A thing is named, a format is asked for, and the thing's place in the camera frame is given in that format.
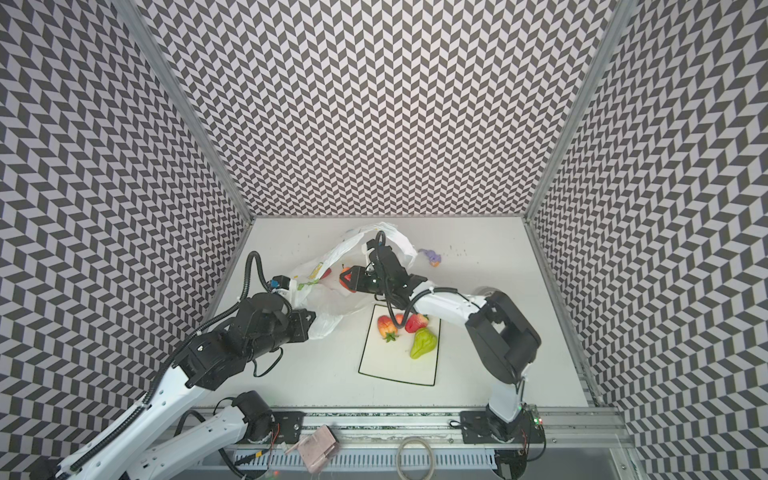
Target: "plastic bag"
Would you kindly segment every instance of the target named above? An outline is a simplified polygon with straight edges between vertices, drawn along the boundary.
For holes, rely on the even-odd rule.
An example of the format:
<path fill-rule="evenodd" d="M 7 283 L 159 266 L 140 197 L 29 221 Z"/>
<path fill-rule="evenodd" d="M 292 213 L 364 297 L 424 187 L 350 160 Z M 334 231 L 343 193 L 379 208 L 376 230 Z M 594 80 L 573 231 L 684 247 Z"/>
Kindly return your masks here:
<path fill-rule="evenodd" d="M 342 317 L 375 302 L 370 293 L 353 293 L 344 288 L 339 282 L 339 275 L 345 266 L 368 264 L 366 243 L 376 236 L 378 230 L 386 233 L 386 244 L 392 247 L 400 264 L 410 268 L 418 255 L 415 248 L 395 225 L 382 222 L 347 230 L 331 251 L 290 272 L 290 288 L 286 296 L 291 305 L 311 310 L 317 315 L 310 327 L 310 339 L 322 339 L 336 328 Z M 329 268 L 331 273 L 323 278 Z"/>

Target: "table surface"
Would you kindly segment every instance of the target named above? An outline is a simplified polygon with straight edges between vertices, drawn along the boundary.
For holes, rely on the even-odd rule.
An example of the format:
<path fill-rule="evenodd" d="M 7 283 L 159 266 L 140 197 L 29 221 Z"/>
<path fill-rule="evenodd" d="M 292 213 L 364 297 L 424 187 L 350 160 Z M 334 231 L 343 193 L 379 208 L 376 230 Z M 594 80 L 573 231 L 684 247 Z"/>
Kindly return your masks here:
<path fill-rule="evenodd" d="M 251 250 L 261 254 L 269 279 L 332 249 L 348 229 L 378 221 L 396 225 L 416 249 L 442 255 L 437 267 L 419 255 L 409 273 L 464 293 L 492 286 L 512 298 L 542 341 L 528 370 L 525 401 L 539 406 L 588 406 L 519 217 L 256 219 L 217 313 L 237 301 Z M 251 294 L 262 291 L 255 270 Z M 359 374 L 369 321 L 366 309 L 345 316 L 324 339 L 286 344 L 283 359 L 268 375 L 255 379 L 253 364 L 248 364 L 198 406 L 212 406 L 249 390 L 256 390 L 272 407 L 479 407 L 488 402 L 498 381 L 482 365 L 465 328 L 452 323 L 442 323 L 435 386 Z M 275 358 L 276 353 L 262 356 L 259 370 Z"/>

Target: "white cutting board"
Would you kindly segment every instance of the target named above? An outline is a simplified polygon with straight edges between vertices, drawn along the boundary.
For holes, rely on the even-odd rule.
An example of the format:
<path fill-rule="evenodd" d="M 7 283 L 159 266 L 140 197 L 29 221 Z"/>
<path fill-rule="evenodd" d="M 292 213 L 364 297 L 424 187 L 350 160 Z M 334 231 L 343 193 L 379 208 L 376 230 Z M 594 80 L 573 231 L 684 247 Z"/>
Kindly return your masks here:
<path fill-rule="evenodd" d="M 398 314 L 402 313 L 402 310 L 394 310 L 394 312 Z M 440 350 L 440 319 L 432 315 L 427 316 L 429 318 L 428 328 L 438 338 L 437 347 L 418 359 L 412 359 L 411 347 L 413 347 L 414 334 L 401 328 L 398 329 L 397 340 L 387 342 L 379 333 L 377 325 L 379 317 L 382 315 L 389 316 L 386 306 L 375 305 L 358 373 L 394 382 L 435 386 L 437 358 Z"/>

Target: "chevron pattern wall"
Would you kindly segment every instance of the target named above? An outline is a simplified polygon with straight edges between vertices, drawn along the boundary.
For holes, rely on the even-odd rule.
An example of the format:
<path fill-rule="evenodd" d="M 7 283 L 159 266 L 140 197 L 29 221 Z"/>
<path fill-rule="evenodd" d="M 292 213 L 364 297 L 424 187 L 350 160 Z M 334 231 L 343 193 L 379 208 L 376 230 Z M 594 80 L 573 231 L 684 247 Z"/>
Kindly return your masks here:
<path fill-rule="evenodd" d="M 0 63 L 0 475 L 21 478 L 147 388 L 243 221 L 105 0 L 4 0 Z"/>
<path fill-rule="evenodd" d="M 766 17 L 642 0 L 535 218 L 653 478 L 768 478 Z"/>
<path fill-rule="evenodd" d="M 254 213 L 519 214 L 615 0 L 140 0 Z"/>

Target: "metal base plate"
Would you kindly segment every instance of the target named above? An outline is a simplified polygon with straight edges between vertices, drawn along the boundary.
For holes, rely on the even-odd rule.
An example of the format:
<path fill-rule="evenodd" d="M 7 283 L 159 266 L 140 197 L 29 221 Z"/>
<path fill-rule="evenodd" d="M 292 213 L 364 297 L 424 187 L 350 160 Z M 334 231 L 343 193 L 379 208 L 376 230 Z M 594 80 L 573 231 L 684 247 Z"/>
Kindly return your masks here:
<path fill-rule="evenodd" d="M 491 435 L 491 431 L 488 429 L 488 417 L 485 412 L 478 410 L 464 410 L 458 414 L 458 417 L 461 419 L 462 423 L 462 439 L 464 440 L 464 443 L 468 445 L 476 445 L 478 443 L 519 443 L 522 445 L 523 429 L 525 429 L 525 434 L 528 436 L 528 443 L 544 443 L 544 436 L 542 435 L 541 428 L 536 428 L 535 425 L 532 425 L 530 421 L 531 417 L 528 415 L 520 421 L 519 427 L 509 442 L 500 442 Z"/>
<path fill-rule="evenodd" d="M 304 423 L 304 412 L 299 410 L 272 412 L 275 421 L 280 425 L 280 433 L 277 435 L 275 445 L 285 442 L 292 445 L 299 441 Z M 247 440 L 241 440 L 238 445 L 249 444 Z"/>

